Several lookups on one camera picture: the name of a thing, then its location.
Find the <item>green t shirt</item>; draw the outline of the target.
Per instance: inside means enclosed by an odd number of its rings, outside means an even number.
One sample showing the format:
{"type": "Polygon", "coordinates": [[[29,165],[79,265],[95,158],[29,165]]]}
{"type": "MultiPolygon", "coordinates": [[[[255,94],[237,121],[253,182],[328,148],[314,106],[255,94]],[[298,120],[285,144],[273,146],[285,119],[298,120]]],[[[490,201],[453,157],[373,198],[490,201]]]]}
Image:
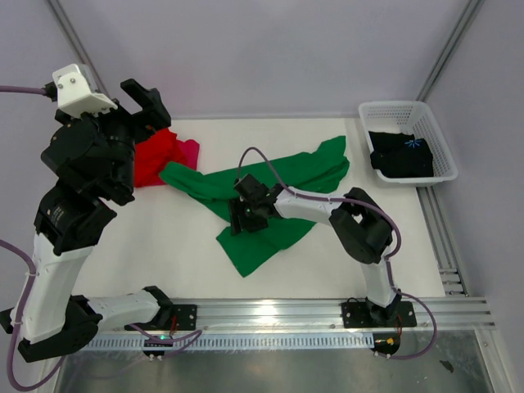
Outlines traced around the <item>green t shirt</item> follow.
{"type": "MultiPolygon", "coordinates": [[[[272,160],[272,171],[264,162],[242,167],[244,174],[249,174],[260,183],[281,191],[282,186],[275,178],[279,174],[288,187],[296,187],[307,192],[335,192],[341,180],[346,176],[350,162],[345,155],[346,137],[339,136],[320,143],[313,152],[300,152],[272,160]]],[[[160,178],[179,191],[187,193],[215,215],[231,222],[229,202],[239,194],[234,189],[237,181],[237,169],[202,174],[179,163],[170,162],[160,172],[160,178]]],[[[255,232],[243,231],[232,234],[232,228],[226,226],[216,240],[242,277],[247,277],[257,270],[279,251],[294,246],[313,227],[314,222],[305,219],[281,219],[271,214],[276,210],[272,203],[276,193],[268,190],[258,195],[253,206],[241,208],[251,216],[260,212],[268,220],[268,226],[255,232]]]]}

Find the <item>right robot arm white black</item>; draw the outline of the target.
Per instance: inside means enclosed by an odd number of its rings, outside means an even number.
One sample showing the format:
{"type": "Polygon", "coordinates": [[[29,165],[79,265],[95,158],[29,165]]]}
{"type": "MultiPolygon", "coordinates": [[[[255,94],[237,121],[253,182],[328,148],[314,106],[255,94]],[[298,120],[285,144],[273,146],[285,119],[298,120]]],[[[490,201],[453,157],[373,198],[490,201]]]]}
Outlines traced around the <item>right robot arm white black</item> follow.
{"type": "Polygon", "coordinates": [[[228,202],[232,235],[256,233],[271,219],[302,219],[332,228],[345,252],[361,263],[369,320],[378,326],[399,323],[402,295],[386,261],[399,231],[391,218],[362,189],[344,196],[307,192],[280,183],[268,187],[247,174],[235,180],[237,197],[228,202]]]}

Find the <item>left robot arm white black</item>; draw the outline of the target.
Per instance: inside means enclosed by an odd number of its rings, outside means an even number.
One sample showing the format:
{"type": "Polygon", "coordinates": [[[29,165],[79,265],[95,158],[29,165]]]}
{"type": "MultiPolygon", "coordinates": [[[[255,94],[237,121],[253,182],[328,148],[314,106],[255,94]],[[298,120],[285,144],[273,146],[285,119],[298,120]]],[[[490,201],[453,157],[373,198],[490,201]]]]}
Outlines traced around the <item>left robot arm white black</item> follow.
{"type": "Polygon", "coordinates": [[[92,109],[59,109],[59,129],[42,152],[56,185],[42,198],[34,221],[34,254],[27,288],[16,307],[1,314],[1,325],[22,358],[33,363],[73,354],[99,332],[116,328],[161,329],[172,317],[172,302],[158,287],[112,298],[74,295],[79,271],[116,216],[108,206],[133,200],[135,147],[171,118],[158,90],[134,79],[121,88],[139,105],[136,113],[117,100],[92,109]]]}

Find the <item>red folded t shirt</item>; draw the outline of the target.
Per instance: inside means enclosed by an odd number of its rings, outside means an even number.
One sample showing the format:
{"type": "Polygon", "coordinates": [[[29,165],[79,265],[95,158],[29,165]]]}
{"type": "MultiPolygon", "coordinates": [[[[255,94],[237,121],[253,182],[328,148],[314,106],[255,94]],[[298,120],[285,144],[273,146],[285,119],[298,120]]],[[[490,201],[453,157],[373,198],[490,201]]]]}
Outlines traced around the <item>red folded t shirt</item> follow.
{"type": "Polygon", "coordinates": [[[135,147],[133,185],[148,187],[162,184],[159,173],[170,162],[187,164],[177,134],[161,129],[135,147]]]}

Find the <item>black t shirt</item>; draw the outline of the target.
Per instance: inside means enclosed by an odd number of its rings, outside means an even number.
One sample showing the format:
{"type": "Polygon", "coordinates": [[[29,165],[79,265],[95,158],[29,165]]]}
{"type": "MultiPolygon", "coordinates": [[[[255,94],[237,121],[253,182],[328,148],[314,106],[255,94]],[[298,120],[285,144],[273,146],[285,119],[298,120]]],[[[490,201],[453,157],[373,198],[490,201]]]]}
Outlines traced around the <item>black t shirt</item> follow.
{"type": "Polygon", "coordinates": [[[434,176],[433,154],[424,138],[405,133],[369,133],[371,166],[387,178],[434,176]]]}

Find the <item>left black controller board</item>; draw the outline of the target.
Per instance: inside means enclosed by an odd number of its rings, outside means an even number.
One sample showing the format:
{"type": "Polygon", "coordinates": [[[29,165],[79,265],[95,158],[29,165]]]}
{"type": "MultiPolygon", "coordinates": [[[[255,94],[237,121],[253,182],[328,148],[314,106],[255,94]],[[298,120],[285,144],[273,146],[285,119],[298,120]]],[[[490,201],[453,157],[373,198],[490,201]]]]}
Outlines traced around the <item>left black controller board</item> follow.
{"type": "Polygon", "coordinates": [[[171,337],[166,335],[154,336],[153,339],[147,338],[143,342],[142,352],[147,357],[164,356],[167,350],[173,349],[170,342],[171,337]]]}

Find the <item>black controller board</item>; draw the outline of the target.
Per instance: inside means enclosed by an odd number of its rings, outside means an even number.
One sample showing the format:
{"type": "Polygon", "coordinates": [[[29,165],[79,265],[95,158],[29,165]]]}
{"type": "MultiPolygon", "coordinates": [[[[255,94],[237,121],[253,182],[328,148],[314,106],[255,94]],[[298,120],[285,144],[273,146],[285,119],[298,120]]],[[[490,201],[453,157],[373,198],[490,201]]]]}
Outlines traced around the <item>black controller board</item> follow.
{"type": "Polygon", "coordinates": [[[371,351],[376,356],[392,356],[399,350],[400,344],[401,339],[397,336],[390,337],[389,335],[374,335],[371,351]]]}
{"type": "Polygon", "coordinates": [[[142,352],[147,357],[164,356],[167,350],[173,349],[170,342],[171,337],[166,335],[154,336],[153,339],[147,338],[143,342],[142,352]]]}

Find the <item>white plastic basket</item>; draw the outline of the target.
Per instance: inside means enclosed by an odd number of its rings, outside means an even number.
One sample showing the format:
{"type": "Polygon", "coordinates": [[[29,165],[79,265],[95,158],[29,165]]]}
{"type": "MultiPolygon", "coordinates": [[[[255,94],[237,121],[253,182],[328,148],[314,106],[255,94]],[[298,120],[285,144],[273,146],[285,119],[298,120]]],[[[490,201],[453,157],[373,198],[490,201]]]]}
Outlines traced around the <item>white plastic basket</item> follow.
{"type": "Polygon", "coordinates": [[[430,107],[417,101],[365,102],[359,118],[369,161],[383,187],[430,187],[458,177],[430,107]]]}

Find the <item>right black controller board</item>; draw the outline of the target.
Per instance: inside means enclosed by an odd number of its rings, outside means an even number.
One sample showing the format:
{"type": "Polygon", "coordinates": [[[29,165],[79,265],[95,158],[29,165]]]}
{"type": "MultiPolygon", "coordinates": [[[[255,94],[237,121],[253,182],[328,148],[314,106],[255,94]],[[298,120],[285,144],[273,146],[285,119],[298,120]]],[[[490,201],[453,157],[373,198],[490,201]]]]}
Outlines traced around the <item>right black controller board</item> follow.
{"type": "Polygon", "coordinates": [[[400,344],[401,339],[397,336],[390,337],[389,335],[374,335],[371,351],[376,356],[392,356],[399,350],[400,344]]]}

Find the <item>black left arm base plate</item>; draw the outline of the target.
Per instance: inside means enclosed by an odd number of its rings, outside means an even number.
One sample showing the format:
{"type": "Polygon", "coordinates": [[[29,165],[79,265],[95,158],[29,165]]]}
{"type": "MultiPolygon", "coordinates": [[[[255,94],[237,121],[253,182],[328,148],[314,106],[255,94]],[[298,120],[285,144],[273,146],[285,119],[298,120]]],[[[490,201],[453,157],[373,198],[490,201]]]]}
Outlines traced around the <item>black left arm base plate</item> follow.
{"type": "Polygon", "coordinates": [[[144,331],[183,332],[195,331],[197,305],[171,305],[161,307],[156,316],[146,323],[135,323],[144,331]]]}

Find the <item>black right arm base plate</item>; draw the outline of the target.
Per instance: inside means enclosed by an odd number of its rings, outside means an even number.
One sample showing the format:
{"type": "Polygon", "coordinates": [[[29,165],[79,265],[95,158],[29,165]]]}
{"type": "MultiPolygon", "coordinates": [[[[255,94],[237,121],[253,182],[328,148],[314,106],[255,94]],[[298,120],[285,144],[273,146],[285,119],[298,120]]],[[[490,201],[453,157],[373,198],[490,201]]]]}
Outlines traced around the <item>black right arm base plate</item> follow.
{"type": "Polygon", "coordinates": [[[418,322],[409,301],[398,296],[386,308],[368,299],[348,298],[341,303],[344,328],[414,328],[418,322]]]}

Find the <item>aluminium mounting rail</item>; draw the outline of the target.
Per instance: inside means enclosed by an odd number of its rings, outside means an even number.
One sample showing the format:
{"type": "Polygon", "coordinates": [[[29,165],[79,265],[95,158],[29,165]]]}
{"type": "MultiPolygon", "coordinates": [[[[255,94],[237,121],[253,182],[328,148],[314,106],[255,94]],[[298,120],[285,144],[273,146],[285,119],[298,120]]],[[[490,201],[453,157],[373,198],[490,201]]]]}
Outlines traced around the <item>aluminium mounting rail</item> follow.
{"type": "MultiPolygon", "coordinates": [[[[341,299],[180,299],[175,303],[195,305],[195,328],[206,334],[372,331],[343,326],[341,299]]],[[[417,326],[403,327],[405,332],[430,332],[433,323],[440,332],[495,328],[494,315],[483,298],[451,296],[410,303],[417,326]]]]}

